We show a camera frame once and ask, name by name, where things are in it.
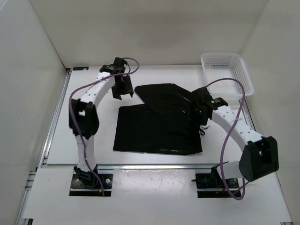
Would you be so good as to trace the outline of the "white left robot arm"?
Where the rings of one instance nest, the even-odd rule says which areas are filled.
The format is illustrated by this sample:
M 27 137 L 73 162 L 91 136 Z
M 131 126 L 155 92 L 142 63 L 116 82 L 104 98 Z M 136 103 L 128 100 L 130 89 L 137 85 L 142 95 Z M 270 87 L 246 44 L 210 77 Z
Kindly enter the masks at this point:
M 127 60 L 135 59 L 116 57 L 114 62 L 103 65 L 94 82 L 74 90 L 69 97 L 69 127 L 75 136 L 79 163 L 74 171 L 82 176 L 82 182 L 92 188 L 98 183 L 97 163 L 94 154 L 94 136 L 99 129 L 97 107 L 111 90 L 115 99 L 121 100 L 122 95 L 133 96 L 131 71 Z

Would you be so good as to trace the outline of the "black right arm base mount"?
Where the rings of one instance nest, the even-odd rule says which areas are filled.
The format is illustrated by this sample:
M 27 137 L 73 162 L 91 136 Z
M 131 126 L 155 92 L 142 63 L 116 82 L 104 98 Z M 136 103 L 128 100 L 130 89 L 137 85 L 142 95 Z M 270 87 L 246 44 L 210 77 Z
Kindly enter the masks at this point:
M 223 163 L 224 176 L 227 186 L 235 197 L 243 196 L 238 179 L 242 177 L 239 171 L 239 162 Z M 196 183 L 198 198 L 230 198 L 221 176 L 221 166 L 217 164 L 209 173 L 197 173 L 192 180 Z

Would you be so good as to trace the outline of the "black shorts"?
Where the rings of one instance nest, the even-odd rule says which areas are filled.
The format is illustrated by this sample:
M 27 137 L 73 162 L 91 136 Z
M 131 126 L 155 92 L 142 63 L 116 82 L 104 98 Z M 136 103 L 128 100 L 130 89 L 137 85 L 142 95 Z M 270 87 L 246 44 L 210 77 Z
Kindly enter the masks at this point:
M 174 83 L 140 85 L 142 104 L 119 108 L 113 150 L 168 155 L 201 153 L 196 93 Z

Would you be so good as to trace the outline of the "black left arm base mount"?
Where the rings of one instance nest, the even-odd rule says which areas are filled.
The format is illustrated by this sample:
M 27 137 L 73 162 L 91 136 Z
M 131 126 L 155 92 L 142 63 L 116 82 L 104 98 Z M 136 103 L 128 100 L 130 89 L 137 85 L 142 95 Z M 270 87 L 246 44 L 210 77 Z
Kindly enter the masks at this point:
M 102 183 L 101 185 L 90 171 L 83 172 L 75 166 L 69 196 L 110 197 L 112 194 L 113 174 L 98 173 L 98 177 Z

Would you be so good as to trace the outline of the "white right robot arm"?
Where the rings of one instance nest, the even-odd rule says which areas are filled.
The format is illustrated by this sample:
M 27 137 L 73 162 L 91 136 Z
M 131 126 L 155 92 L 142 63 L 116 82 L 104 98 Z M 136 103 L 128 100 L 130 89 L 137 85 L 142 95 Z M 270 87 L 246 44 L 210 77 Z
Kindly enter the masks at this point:
M 232 178 L 254 181 L 278 171 L 278 143 L 274 137 L 264 137 L 254 131 L 245 121 L 238 119 L 225 100 L 212 98 L 207 88 L 196 89 L 192 95 L 193 113 L 200 124 L 205 125 L 208 120 L 215 122 L 237 143 L 242 152 L 240 160 L 221 163 L 212 168 L 212 185 L 220 188 Z

